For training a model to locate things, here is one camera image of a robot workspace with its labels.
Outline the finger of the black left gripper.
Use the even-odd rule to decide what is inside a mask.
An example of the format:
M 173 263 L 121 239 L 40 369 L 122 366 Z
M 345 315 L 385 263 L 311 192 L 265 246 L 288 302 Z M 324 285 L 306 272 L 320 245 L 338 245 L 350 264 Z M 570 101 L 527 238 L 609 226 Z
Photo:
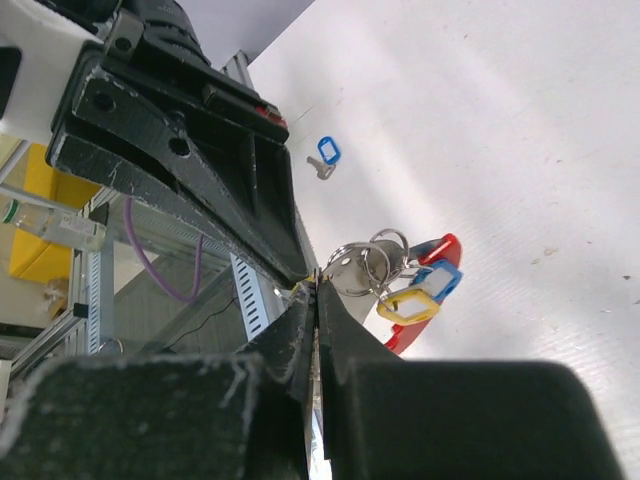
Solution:
M 207 144 L 165 124 L 135 131 L 70 120 L 56 128 L 47 161 L 194 227 L 279 283 L 295 283 L 300 247 L 266 165 L 278 145 L 254 133 Z
M 288 132 L 220 91 L 203 105 L 123 69 L 69 85 L 69 171 L 193 227 L 270 278 L 308 268 L 295 220 Z

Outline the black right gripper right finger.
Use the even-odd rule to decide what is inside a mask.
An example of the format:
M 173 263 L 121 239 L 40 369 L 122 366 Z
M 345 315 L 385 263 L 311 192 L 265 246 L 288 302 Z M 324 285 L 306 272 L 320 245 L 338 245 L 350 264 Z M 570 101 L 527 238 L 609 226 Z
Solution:
M 324 448 L 337 479 L 619 479 L 595 405 L 546 361 L 409 361 L 317 290 Z

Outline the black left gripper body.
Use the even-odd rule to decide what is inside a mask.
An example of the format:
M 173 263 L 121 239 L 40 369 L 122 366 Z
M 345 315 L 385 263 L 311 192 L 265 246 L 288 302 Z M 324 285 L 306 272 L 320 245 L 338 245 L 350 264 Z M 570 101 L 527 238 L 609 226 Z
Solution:
M 108 69 L 160 110 L 172 129 L 207 144 L 216 136 L 254 133 L 285 146 L 289 132 L 279 111 L 211 67 L 177 2 L 118 6 L 105 44 Z

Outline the metal keyring holder red handle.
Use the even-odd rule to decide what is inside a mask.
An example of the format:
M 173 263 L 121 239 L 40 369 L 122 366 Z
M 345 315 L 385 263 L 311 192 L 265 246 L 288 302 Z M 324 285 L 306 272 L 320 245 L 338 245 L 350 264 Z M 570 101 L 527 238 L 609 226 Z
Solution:
M 349 314 L 362 323 L 371 314 L 384 319 L 376 312 L 382 298 L 419 288 L 410 283 L 420 269 L 448 260 L 461 271 L 461 259 L 462 244 L 452 233 L 411 246 L 401 231 L 389 228 L 367 241 L 348 243 L 335 250 L 327 260 L 323 279 L 333 285 Z M 384 319 L 391 323 L 391 336 L 385 346 L 397 355 L 403 353 L 432 319 L 411 326 Z

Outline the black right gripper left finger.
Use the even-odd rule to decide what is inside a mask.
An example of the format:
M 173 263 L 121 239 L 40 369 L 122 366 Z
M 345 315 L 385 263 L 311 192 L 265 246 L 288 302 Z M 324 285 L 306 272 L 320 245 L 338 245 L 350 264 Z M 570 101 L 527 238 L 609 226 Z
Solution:
M 315 300 L 233 353 L 45 362 L 2 429 L 2 477 L 307 478 Z

